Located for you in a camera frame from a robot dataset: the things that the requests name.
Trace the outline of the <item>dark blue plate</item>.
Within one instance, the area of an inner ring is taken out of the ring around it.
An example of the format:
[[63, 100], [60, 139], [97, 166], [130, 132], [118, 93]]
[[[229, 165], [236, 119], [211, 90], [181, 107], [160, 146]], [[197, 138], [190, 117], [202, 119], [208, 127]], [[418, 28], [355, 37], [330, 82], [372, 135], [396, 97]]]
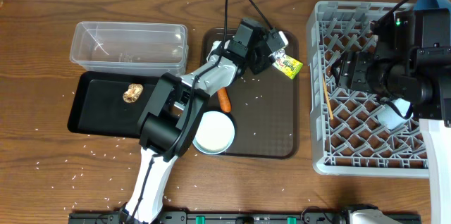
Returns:
[[450, 0], [418, 0], [414, 5], [413, 10], [447, 9], [450, 11], [450, 8]]

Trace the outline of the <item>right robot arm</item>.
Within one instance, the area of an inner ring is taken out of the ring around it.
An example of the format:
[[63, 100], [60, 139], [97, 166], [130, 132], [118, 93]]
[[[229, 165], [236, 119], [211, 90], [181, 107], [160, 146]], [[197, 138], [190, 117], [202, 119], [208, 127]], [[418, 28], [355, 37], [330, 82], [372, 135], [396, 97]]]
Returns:
[[347, 51], [331, 72], [339, 87], [410, 103], [426, 145], [432, 223], [450, 222], [450, 11], [403, 11], [372, 24], [373, 52]]

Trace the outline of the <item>light blue cup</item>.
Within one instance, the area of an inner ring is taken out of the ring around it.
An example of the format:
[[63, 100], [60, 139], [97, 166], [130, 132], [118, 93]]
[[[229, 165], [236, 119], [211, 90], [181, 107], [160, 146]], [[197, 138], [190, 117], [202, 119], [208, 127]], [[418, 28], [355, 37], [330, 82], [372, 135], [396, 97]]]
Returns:
[[403, 99], [391, 101], [394, 107], [399, 111], [398, 115], [388, 104], [383, 104], [383, 110], [377, 115], [378, 122], [385, 125], [389, 130], [393, 130], [399, 125], [407, 122], [406, 116], [410, 103]]

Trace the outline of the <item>brown food scrap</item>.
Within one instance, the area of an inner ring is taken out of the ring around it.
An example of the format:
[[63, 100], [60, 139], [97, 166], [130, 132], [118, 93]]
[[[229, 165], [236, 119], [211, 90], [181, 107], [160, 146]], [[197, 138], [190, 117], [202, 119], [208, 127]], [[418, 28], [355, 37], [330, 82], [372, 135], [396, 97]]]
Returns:
[[123, 100], [126, 103], [134, 103], [139, 99], [143, 90], [144, 87], [141, 84], [132, 83], [128, 86], [128, 90], [123, 93]]

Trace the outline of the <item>yellow green snack wrapper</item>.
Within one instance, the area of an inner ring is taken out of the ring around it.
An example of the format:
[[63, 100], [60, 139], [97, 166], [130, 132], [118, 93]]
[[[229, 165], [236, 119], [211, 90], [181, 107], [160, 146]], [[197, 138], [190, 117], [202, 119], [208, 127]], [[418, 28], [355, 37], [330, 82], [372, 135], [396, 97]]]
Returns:
[[293, 80], [302, 69], [303, 63], [285, 53], [284, 49], [272, 54], [275, 58], [273, 66]]

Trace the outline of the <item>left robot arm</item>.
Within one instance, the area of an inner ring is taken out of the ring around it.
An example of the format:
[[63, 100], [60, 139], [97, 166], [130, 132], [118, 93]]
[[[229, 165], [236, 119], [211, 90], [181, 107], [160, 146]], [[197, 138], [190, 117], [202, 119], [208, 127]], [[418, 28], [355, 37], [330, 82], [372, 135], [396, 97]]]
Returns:
[[259, 74], [289, 44], [285, 34], [244, 18], [232, 39], [223, 38], [208, 61], [190, 74], [163, 74], [137, 122], [141, 164], [120, 223], [152, 223], [163, 207], [163, 193], [176, 160], [191, 145], [209, 99], [251, 69]]

